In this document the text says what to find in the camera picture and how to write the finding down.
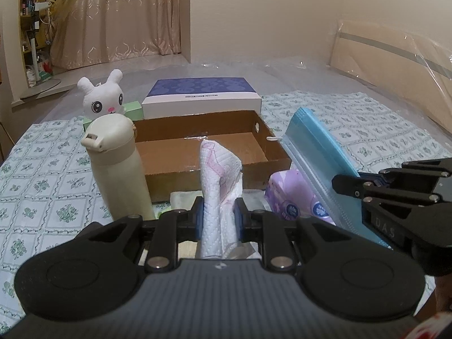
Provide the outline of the small green box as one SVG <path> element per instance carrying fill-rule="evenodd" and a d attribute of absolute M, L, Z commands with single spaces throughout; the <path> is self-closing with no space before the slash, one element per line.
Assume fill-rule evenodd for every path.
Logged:
<path fill-rule="evenodd" d="M 124 103 L 124 116 L 132 121 L 140 121 L 144 119 L 142 105 L 138 101 Z"/>

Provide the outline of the white pink quilted cloth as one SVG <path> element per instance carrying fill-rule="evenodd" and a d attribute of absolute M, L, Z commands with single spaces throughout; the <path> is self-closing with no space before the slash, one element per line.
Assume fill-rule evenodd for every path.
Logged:
<path fill-rule="evenodd" d="M 198 259 L 259 259 L 255 243 L 238 239 L 234 202 L 242 196 L 242 164 L 231 151 L 204 139 L 199 152 L 201 191 L 204 199 Z"/>

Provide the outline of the cream thermos bottle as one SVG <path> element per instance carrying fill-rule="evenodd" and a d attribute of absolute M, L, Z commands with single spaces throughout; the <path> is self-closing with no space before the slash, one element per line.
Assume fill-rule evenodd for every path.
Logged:
<path fill-rule="evenodd" d="M 131 119 L 113 113 L 93 120 L 81 139 L 97 187 L 114 220 L 130 215 L 144 220 L 156 218 L 135 134 Z"/>

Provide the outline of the white plush bunny toy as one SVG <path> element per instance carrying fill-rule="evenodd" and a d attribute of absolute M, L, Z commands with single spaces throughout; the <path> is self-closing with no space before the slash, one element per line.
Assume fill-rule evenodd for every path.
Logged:
<path fill-rule="evenodd" d="M 122 78 L 123 72 L 114 69 L 107 81 L 97 86 L 94 86 L 87 77 L 79 79 L 77 88 L 84 94 L 83 108 L 86 118 L 95 120 L 108 114 L 124 114 L 123 91 L 119 86 Z"/>

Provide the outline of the clear plastic bed cover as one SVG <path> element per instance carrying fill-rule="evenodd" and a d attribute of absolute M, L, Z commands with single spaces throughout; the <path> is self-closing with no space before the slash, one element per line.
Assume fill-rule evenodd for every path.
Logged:
<path fill-rule="evenodd" d="M 61 73 L 59 93 L 39 99 L 43 106 L 33 123 L 53 119 L 70 119 L 83 112 L 83 95 L 76 89 L 77 81 L 87 77 L 94 84 L 106 80 L 114 69 L 123 72 L 120 86 L 126 99 L 142 100 L 159 79 L 183 77 L 243 77 L 260 96 L 288 93 L 299 90 L 314 94 L 365 93 L 380 103 L 400 112 L 409 120 L 426 115 L 419 107 L 330 68 L 328 64 L 304 57 L 286 57 L 256 62 L 208 62 L 191 64 L 181 55 L 148 56 L 97 64 Z"/>

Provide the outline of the green floral tablecloth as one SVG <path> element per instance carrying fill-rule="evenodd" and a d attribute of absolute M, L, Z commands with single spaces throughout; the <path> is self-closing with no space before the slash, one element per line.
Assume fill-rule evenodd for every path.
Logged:
<path fill-rule="evenodd" d="M 282 136 L 297 109 L 311 109 L 358 171 L 377 172 L 405 161 L 448 158 L 451 146 L 367 94 L 265 96 L 261 115 Z M 82 119 L 31 125 L 1 166 L 1 330 L 23 315 L 15 294 L 18 267 L 65 243 L 87 224 L 111 222 L 81 145 Z"/>

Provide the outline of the blue white flat gift box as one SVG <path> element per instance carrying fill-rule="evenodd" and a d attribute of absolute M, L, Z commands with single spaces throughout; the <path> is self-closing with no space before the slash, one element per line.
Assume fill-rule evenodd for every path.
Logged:
<path fill-rule="evenodd" d="M 260 95 L 243 77 L 161 79 L 142 101 L 145 119 L 241 110 L 259 114 L 261 106 Z"/>

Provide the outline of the purple tissue pack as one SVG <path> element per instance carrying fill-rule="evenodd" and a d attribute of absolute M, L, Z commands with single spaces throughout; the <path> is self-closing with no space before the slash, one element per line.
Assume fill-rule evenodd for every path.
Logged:
<path fill-rule="evenodd" d="M 281 219 L 317 217 L 335 225 L 326 208 L 297 169 L 273 173 L 264 195 L 272 212 Z"/>

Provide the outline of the standing fan in plastic cover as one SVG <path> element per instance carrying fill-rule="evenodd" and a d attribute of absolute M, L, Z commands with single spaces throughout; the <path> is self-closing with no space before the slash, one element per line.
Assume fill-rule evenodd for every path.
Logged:
<path fill-rule="evenodd" d="M 20 99 L 25 101 L 32 97 L 36 97 L 55 88 L 59 85 L 61 80 L 54 77 L 53 64 L 51 59 L 51 46 L 58 26 L 63 23 L 69 15 L 70 10 L 77 0 L 47 0 L 42 7 L 37 7 L 37 10 L 48 10 L 46 18 L 44 19 L 45 33 L 47 43 L 49 44 L 47 50 L 40 50 L 38 52 L 38 65 L 41 75 L 41 81 L 38 83 L 32 69 L 25 70 L 28 88 L 21 94 Z"/>

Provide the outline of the beige wooden headboard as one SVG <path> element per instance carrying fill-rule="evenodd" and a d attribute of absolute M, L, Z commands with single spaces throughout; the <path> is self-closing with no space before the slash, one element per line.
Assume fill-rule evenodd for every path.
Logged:
<path fill-rule="evenodd" d="M 451 50 L 418 34 L 341 21 L 332 68 L 418 107 L 451 131 Z"/>

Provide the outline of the brown cardboard tray box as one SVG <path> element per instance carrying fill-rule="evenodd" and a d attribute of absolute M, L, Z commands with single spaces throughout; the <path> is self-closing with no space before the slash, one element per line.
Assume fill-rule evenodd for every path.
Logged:
<path fill-rule="evenodd" d="M 245 189 L 263 190 L 291 159 L 254 111 L 212 112 L 134 123 L 136 148 L 153 202 L 176 191 L 201 190 L 201 170 L 220 177 L 241 173 Z"/>

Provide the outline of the beige curtain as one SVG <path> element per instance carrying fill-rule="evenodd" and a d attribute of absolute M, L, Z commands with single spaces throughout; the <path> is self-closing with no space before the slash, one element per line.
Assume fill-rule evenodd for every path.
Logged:
<path fill-rule="evenodd" d="M 73 70 L 182 50 L 179 0 L 57 0 L 51 60 Z"/>

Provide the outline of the wooden bookshelf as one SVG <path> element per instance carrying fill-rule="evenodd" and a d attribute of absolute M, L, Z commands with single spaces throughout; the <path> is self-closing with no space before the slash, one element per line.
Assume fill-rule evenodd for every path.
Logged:
<path fill-rule="evenodd" d="M 47 43 L 44 19 L 48 10 L 44 8 L 38 11 L 37 7 L 42 7 L 47 0 L 18 0 L 19 1 L 19 22 L 20 39 L 23 63 L 25 70 L 32 69 L 36 81 L 41 81 L 38 65 L 38 52 L 47 50 Z"/>

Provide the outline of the blue face mask pack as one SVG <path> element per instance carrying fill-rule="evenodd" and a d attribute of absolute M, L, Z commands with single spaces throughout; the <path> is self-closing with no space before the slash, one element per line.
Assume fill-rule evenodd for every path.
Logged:
<path fill-rule="evenodd" d="M 333 190 L 332 180 L 336 175 L 357 178 L 359 174 L 337 141 L 310 109 L 297 109 L 283 135 L 281 145 L 338 227 L 381 246 L 388 245 L 362 224 L 360 199 L 338 194 Z"/>

